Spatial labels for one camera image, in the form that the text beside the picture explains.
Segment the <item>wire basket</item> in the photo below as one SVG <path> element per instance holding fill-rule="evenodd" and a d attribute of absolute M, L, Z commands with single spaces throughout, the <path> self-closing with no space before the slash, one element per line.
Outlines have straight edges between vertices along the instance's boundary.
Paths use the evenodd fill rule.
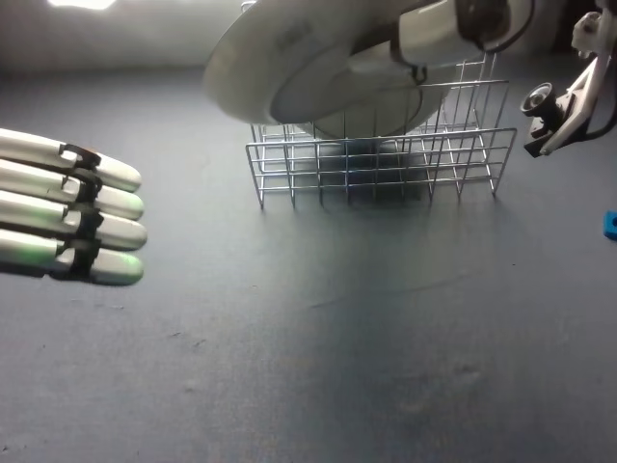
<path fill-rule="evenodd" d="M 243 11 L 253 3 L 243 4 Z M 470 183 L 487 185 L 495 195 L 517 135 L 515 128 L 499 128 L 508 81 L 493 79 L 495 66 L 496 56 L 487 55 L 459 65 L 457 82 L 420 86 L 442 88 L 447 96 L 436 114 L 405 128 L 405 135 L 320 140 L 314 123 L 312 133 L 294 125 L 252 125 L 246 153 L 260 206 L 273 193 L 288 194 L 295 206 L 303 192 L 317 193 L 323 204 L 330 191 L 352 201 L 362 190 L 375 200 L 395 190 L 405 200 L 417 198 L 421 188 L 433 201 L 450 187 L 461 199 Z"/>

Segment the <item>gray table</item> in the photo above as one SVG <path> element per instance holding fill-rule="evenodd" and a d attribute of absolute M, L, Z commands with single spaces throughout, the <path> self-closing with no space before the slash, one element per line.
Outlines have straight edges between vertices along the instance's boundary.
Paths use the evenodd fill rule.
<path fill-rule="evenodd" d="M 531 87 L 576 76 L 500 70 L 521 129 Z M 1 126 L 137 167 L 150 231 L 132 288 L 0 278 L 0 461 L 614 461 L 616 134 L 518 147 L 496 202 L 261 212 L 200 79 L 0 86 Z"/>

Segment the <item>white robotic finger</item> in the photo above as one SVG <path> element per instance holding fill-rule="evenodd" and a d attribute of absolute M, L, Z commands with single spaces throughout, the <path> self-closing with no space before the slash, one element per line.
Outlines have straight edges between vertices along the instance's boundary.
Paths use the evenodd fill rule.
<path fill-rule="evenodd" d="M 63 204 L 75 204 L 89 185 L 63 174 L 0 159 L 0 189 Z M 102 186 L 96 193 L 94 207 L 102 212 L 131 220 L 144 214 L 144 203 L 132 194 Z"/>
<path fill-rule="evenodd" d="M 141 224 L 101 213 L 0 190 L 0 222 L 63 239 L 99 240 L 103 247 L 124 251 L 142 248 L 148 233 Z"/>
<path fill-rule="evenodd" d="M 133 256 L 84 243 L 47 239 L 16 231 L 0 230 L 0 270 L 31 276 L 49 274 L 59 280 L 86 281 L 98 285 L 128 286 L 144 276 L 144 266 Z"/>
<path fill-rule="evenodd" d="M 129 192 L 137 191 L 142 184 L 142 177 L 137 170 L 116 159 L 12 130 L 0 129 L 0 158 L 53 168 L 68 174 L 74 169 L 86 169 L 100 177 L 103 184 Z"/>

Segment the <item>blue block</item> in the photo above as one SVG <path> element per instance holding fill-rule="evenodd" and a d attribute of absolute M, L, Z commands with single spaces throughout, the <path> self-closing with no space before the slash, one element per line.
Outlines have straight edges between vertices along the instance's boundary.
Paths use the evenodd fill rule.
<path fill-rule="evenodd" d="M 608 211 L 604 217 L 604 236 L 617 241 L 617 212 Z"/>

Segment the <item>metal wire rack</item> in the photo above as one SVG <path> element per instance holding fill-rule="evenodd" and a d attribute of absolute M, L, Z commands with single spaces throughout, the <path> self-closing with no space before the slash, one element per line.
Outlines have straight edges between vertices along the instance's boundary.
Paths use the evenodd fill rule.
<path fill-rule="evenodd" d="M 432 202 L 448 186 L 460 200 L 471 183 L 488 185 L 495 195 L 517 135 L 515 128 L 499 127 L 508 82 L 493 79 L 495 66 L 495 56 L 484 56 L 459 65 L 457 82 L 421 86 L 442 88 L 447 96 L 436 114 L 404 135 L 320 140 L 314 123 L 312 133 L 252 125 L 246 153 L 260 206 L 271 193 L 288 194 L 295 206 L 303 192 L 318 193 L 323 204 L 326 192 L 344 192 L 352 201 L 367 189 L 374 199 L 396 189 L 405 200 L 425 188 Z"/>

